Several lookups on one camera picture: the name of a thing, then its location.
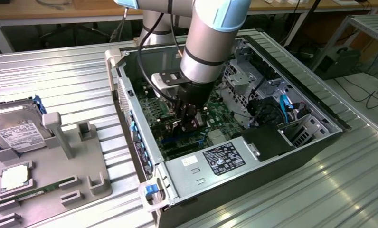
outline metal bracket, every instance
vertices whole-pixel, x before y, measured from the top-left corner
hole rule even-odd
[[[126,63],[125,53],[119,49],[110,49],[105,52],[106,57],[106,72],[111,91],[114,91],[114,75],[113,68],[122,66]]]
[[[165,71],[159,75],[167,86],[175,86],[191,82],[191,80],[185,77],[183,73],[177,70]]]

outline black chair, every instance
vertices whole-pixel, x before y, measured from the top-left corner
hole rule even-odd
[[[39,40],[41,40],[41,44],[43,47],[47,47],[50,45],[47,39],[55,35],[59,35],[62,34],[63,32],[69,31],[69,30],[73,30],[73,39],[74,39],[74,45],[78,46],[78,32],[81,30],[83,31],[87,31],[95,35],[99,35],[102,37],[106,38],[106,42],[110,41],[110,35],[106,34],[105,32],[99,31],[98,30],[98,23],[94,22],[94,26],[93,27],[87,27],[85,26],[86,23],[70,23],[70,24],[57,24],[57,29],[47,33],[47,34],[43,34],[43,29],[42,29],[42,26],[41,25],[35,25],[37,27],[37,30],[38,30],[38,35],[39,35]]]

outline power supply label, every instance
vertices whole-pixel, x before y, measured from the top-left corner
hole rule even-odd
[[[2,129],[0,137],[15,150],[45,142],[45,138],[34,123]]]
[[[218,176],[246,164],[231,142],[205,151],[203,155]]]

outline floor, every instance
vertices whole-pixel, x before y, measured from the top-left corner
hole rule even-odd
[[[286,26],[286,16],[277,15],[275,18],[267,15],[251,15],[247,17],[246,23],[242,29],[262,28],[269,32],[271,37],[283,38],[286,36],[283,32],[283,27]],[[133,37],[138,37],[142,30],[141,20],[127,21],[131,23],[133,36],[129,32],[122,33],[122,40],[131,40]],[[107,34],[111,34],[118,26],[117,21],[113,22],[99,22],[99,30]],[[42,25],[43,34],[53,32],[57,29],[57,25]],[[67,31],[62,35],[55,35],[47,41],[42,42],[38,38],[38,29],[35,26],[9,26],[5,27],[5,33],[9,40],[13,43],[15,51],[30,51],[49,48],[63,48],[74,46],[73,32]],[[186,29],[177,29],[177,35],[185,35]],[[81,31],[78,35],[78,45],[91,45],[105,43],[106,38],[90,34],[86,31]]]

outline hard drive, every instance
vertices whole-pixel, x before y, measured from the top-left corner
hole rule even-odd
[[[42,125],[45,112],[39,98],[0,104],[0,149],[23,153],[46,146],[53,132]]]

